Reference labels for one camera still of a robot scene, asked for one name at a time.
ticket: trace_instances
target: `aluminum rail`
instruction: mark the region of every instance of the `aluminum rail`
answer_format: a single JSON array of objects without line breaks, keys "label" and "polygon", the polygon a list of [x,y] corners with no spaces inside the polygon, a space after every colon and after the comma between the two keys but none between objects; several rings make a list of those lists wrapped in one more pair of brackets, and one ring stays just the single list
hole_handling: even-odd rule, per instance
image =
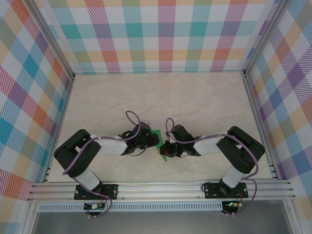
[{"label": "aluminum rail", "polygon": [[[154,202],[154,201],[227,201],[233,199],[205,199],[201,185],[207,181],[181,182],[103,182],[118,184],[117,200],[114,202]],[[254,183],[245,181],[250,200],[254,194]],[[256,179],[258,185],[256,200],[295,199],[291,183],[288,180]],[[29,194],[29,202],[79,202],[74,200],[77,183],[50,182],[36,183]]]}]

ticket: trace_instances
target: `white vented panel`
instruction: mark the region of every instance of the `white vented panel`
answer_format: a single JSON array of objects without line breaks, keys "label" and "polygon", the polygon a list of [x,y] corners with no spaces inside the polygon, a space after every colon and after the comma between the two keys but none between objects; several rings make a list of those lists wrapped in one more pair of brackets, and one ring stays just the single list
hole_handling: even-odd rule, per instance
[{"label": "white vented panel", "polygon": [[[221,201],[113,202],[110,212],[221,211]],[[83,203],[41,203],[39,212],[85,212]]]}]

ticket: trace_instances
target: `purple cable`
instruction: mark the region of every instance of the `purple cable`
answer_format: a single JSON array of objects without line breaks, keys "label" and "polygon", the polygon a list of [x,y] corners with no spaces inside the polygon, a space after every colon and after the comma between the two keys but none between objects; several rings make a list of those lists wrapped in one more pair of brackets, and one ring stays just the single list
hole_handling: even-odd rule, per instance
[{"label": "purple cable", "polygon": [[80,183],[79,183],[79,185],[80,185],[84,190],[88,191],[89,193],[94,194],[94,195],[97,195],[97,196],[101,196],[102,198],[105,198],[105,199],[107,199],[107,200],[110,201],[110,205],[109,205],[109,207],[107,208],[107,210],[106,210],[106,211],[103,211],[102,213],[98,214],[97,216],[90,215],[90,214],[89,214],[89,210],[87,210],[88,217],[92,217],[92,218],[101,217],[102,215],[105,215],[105,214],[112,208],[112,206],[113,206],[113,201],[109,198],[109,196],[105,196],[105,195],[103,195],[103,194],[98,194],[98,193],[96,193],[96,192],[93,192],[93,191],[87,189],[83,184],[80,184]]},{"label": "purple cable", "polygon": [[107,139],[107,140],[117,140],[117,141],[127,141],[127,140],[131,140],[133,138],[135,138],[140,129],[141,129],[141,121],[140,121],[140,118],[138,117],[138,115],[136,113],[134,113],[133,111],[126,111],[126,116],[127,118],[130,120],[130,122],[132,122],[134,125],[135,123],[130,119],[130,117],[128,116],[128,113],[132,113],[138,120],[138,129],[137,129],[137,132],[129,137],[129,138],[125,138],[125,139],[119,139],[119,138],[115,138],[115,137],[111,137],[111,136],[99,136],[99,137],[95,137],[95,138],[92,138],[90,140],[88,140],[84,145],[83,147],[80,149],[80,151],[78,152],[78,154],[76,155],[76,157],[74,158],[74,160],[72,161],[72,163],[66,168],[66,170],[63,172],[63,175],[66,175],[70,169],[72,169],[73,165],[77,162],[78,158],[80,157],[81,153],[84,151],[84,149],[94,140],[98,140],[98,139]]},{"label": "purple cable", "polygon": [[172,118],[167,118],[167,120],[166,120],[166,125],[165,125],[165,126],[166,126],[167,134],[168,134],[168,136],[169,136],[172,140],[174,140],[174,141],[177,142],[177,143],[180,143],[180,144],[189,144],[189,143],[195,143],[195,142],[197,142],[197,141],[201,141],[201,140],[205,140],[205,139],[210,139],[210,138],[215,138],[215,137],[229,137],[229,138],[235,140],[238,144],[240,144],[240,145],[249,153],[249,155],[252,157],[252,159],[253,159],[253,161],[254,161],[254,164],[255,164],[255,172],[252,173],[252,174],[250,174],[250,175],[248,175],[248,176],[246,176],[246,177],[244,177],[243,180],[251,180],[251,181],[254,183],[254,186],[255,186],[254,194],[253,194],[253,197],[252,197],[252,199],[250,200],[250,202],[247,204],[247,206],[246,206],[243,210],[240,210],[240,211],[236,212],[236,214],[242,213],[244,210],[246,210],[246,208],[249,207],[249,205],[253,202],[253,200],[254,200],[254,198],[255,198],[255,196],[256,196],[256,193],[257,193],[257,189],[258,189],[256,181],[255,181],[254,179],[250,179],[250,177],[254,176],[255,174],[257,174],[257,173],[259,172],[259,164],[258,164],[258,161],[257,161],[257,159],[255,158],[254,154],[247,148],[246,145],[243,144],[243,142],[241,142],[239,139],[237,139],[236,137],[234,137],[234,136],[232,136],[232,135],[229,135],[229,134],[219,134],[219,135],[205,136],[205,137],[203,137],[203,138],[199,138],[199,139],[191,140],[191,141],[179,141],[179,140],[176,140],[176,139],[174,138],[174,136],[170,133],[169,129],[168,129],[168,121],[169,121],[169,120],[172,121],[172,124],[173,124],[172,127],[175,126],[174,120],[173,120]]}]

